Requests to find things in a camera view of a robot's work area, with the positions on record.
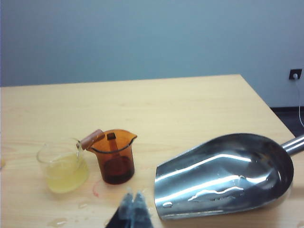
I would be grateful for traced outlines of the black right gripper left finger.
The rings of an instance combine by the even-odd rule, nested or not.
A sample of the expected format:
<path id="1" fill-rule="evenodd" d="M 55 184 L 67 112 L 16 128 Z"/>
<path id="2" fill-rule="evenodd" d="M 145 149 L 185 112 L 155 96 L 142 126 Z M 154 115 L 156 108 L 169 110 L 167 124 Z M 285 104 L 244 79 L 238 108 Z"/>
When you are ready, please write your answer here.
<path id="1" fill-rule="evenodd" d="M 126 193 L 116 212 L 109 220 L 106 228 L 130 228 L 131 227 L 131 213 L 133 210 L 133 194 Z"/>

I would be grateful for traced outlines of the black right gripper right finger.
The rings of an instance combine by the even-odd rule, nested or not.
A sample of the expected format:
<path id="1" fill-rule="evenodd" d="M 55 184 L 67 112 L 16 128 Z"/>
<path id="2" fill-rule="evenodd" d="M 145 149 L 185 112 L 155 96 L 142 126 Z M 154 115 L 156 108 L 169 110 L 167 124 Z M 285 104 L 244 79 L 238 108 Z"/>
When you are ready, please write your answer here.
<path id="1" fill-rule="evenodd" d="M 153 228 L 144 195 L 140 191 L 133 201 L 133 228 Z"/>

